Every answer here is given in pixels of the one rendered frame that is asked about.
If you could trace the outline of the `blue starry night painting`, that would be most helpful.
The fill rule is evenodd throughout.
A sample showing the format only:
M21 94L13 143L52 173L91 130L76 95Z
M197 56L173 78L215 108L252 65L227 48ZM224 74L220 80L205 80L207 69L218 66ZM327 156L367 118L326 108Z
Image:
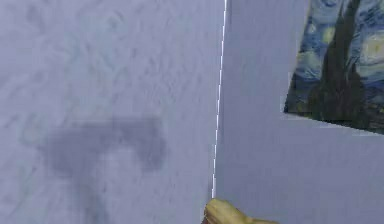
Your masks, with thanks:
M384 135L384 0L311 0L284 112Z

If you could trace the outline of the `yellow lumpy object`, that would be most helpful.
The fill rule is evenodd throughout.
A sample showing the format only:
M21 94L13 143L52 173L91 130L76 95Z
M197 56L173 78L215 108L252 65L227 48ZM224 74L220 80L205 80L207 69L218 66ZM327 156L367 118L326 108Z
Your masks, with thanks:
M226 200L211 199L204 208L201 224L279 224L276 221L250 217Z

